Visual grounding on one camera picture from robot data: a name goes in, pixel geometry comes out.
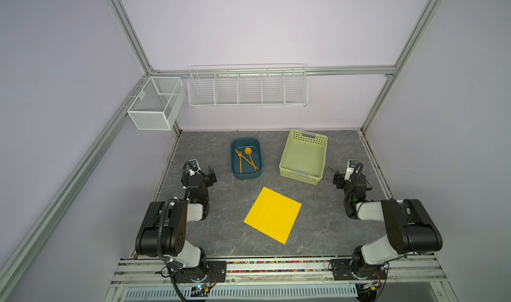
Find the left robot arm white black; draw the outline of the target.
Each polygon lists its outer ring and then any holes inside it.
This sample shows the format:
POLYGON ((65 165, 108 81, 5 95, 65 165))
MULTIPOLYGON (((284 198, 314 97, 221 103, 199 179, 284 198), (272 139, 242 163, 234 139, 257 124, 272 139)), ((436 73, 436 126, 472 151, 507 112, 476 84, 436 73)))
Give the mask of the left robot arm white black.
POLYGON ((189 222, 207 218, 210 210, 209 187, 217 182, 212 167, 204 172, 197 162, 188 161, 182 171, 184 197, 151 202, 135 240, 135 252, 164 262, 177 282, 204 282, 208 262, 203 249, 186 239, 189 222))

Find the yellow paper napkin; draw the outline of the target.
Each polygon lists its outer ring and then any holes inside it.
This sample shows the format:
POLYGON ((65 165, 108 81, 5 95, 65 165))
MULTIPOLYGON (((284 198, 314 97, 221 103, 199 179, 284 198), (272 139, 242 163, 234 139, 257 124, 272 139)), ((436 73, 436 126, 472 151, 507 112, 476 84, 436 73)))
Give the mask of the yellow paper napkin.
POLYGON ((264 187, 244 223, 286 245, 302 204, 264 187))

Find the orange plastic fork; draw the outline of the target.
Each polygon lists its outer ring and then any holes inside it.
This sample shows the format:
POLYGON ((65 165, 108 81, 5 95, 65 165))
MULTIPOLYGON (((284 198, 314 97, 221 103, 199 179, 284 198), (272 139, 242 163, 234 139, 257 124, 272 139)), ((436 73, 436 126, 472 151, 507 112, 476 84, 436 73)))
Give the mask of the orange plastic fork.
POLYGON ((238 149, 235 149, 234 150, 235 153, 238 155, 238 158, 239 158, 239 174, 243 174, 243 166, 242 166, 242 153, 238 150, 238 149))

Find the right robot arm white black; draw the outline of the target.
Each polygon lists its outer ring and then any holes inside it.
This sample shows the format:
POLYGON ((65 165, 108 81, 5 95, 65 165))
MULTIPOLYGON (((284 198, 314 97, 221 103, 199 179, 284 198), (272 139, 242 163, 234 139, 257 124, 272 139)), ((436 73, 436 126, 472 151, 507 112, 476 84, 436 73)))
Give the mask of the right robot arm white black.
POLYGON ((348 218, 382 222, 385 235, 354 249, 347 270, 356 279, 377 274, 388 262, 412 254, 430 254, 443 248, 443 238, 420 200, 368 201, 371 188, 362 164, 351 174, 335 172, 333 184, 344 191, 343 205, 348 218))

